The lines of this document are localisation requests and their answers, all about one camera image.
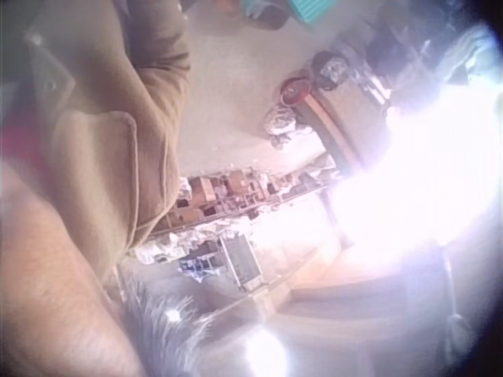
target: tan jacket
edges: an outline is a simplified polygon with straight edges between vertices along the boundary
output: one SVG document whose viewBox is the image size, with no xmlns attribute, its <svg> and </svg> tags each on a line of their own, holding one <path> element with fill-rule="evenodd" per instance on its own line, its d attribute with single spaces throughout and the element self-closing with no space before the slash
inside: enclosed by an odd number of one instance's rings
<svg viewBox="0 0 503 377">
<path fill-rule="evenodd" d="M 177 0 L 127 7 L 45 0 L 26 38 L 53 198 L 101 279 L 178 194 L 185 20 Z"/>
</svg>

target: red wheel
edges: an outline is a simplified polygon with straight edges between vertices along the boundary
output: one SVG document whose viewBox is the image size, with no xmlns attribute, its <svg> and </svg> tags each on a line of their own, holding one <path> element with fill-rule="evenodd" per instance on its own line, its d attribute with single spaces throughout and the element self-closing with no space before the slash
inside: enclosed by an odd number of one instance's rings
<svg viewBox="0 0 503 377">
<path fill-rule="evenodd" d="M 281 86 L 281 103 L 285 106 L 295 106 L 304 101 L 311 92 L 311 84 L 308 79 L 295 77 L 286 80 Z"/>
</svg>

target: lens flare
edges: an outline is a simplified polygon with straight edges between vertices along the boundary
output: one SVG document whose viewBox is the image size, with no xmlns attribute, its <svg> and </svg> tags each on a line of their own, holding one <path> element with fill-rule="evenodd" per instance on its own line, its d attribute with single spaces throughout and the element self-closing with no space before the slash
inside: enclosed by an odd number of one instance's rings
<svg viewBox="0 0 503 377">
<path fill-rule="evenodd" d="M 166 312 L 166 317 L 170 322 L 180 322 L 182 320 L 180 312 L 174 309 L 168 310 Z"/>
<path fill-rule="evenodd" d="M 388 251 L 425 240 L 444 244 L 484 212 L 501 175 L 494 99 L 484 86 L 448 86 L 421 113 L 392 112 L 383 161 L 334 192 L 348 236 Z"/>
<path fill-rule="evenodd" d="M 265 330 L 260 330 L 248 341 L 248 360 L 257 377 L 285 377 L 286 352 L 280 341 Z"/>
</svg>

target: cardboard box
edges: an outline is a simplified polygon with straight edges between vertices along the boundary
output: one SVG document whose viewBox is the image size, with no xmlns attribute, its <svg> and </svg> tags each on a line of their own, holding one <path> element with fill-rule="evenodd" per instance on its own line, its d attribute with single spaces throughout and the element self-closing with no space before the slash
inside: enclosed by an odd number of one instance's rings
<svg viewBox="0 0 503 377">
<path fill-rule="evenodd" d="M 234 170 L 229 173 L 229 191 L 233 195 L 244 195 L 250 192 L 248 179 L 242 170 Z"/>
<path fill-rule="evenodd" d="M 210 178 L 198 177 L 191 179 L 190 187 L 192 187 L 191 206 L 198 207 L 217 200 Z"/>
<path fill-rule="evenodd" d="M 257 192 L 256 196 L 259 201 L 266 201 L 269 199 L 270 193 L 269 191 L 262 189 L 259 192 Z"/>
<path fill-rule="evenodd" d="M 167 216 L 172 228 L 175 226 L 192 224 L 193 222 L 204 219 L 203 211 L 193 207 L 177 208 L 176 210 L 168 212 Z"/>
<path fill-rule="evenodd" d="M 295 174 L 292 174 L 292 173 L 286 174 L 284 176 L 284 180 L 287 185 L 294 185 L 295 186 L 295 185 L 299 184 L 299 178 Z"/>
<path fill-rule="evenodd" d="M 212 178 L 210 178 L 210 181 L 211 181 L 211 185 L 213 187 L 223 185 L 223 182 L 220 178 L 212 177 Z"/>
<path fill-rule="evenodd" d="M 267 185 L 267 190 L 269 191 L 269 194 L 275 194 L 276 192 L 279 192 L 281 188 L 283 187 L 283 182 L 281 182 L 281 179 L 278 177 L 271 177 L 270 178 L 270 183 Z"/>
</svg>

